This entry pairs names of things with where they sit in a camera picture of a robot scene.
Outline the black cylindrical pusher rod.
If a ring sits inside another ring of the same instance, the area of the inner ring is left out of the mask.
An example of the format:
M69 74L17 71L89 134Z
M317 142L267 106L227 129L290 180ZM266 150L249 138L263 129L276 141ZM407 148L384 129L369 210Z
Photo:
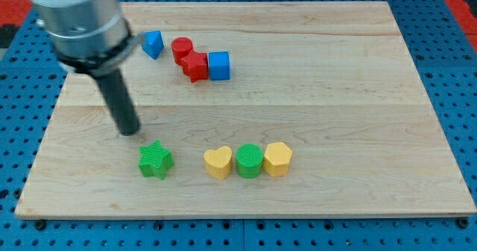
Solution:
M131 100L126 83L119 69L92 73L108 110L123 136L136 134L140 120Z

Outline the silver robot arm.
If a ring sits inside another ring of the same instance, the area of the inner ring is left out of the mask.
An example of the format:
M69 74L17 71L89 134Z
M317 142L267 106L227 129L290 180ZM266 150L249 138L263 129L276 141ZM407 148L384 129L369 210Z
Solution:
M90 76L97 84L123 136L140 129L140 121L120 65L144 40L133 35L119 0L31 0L37 24L48 33L60 66Z

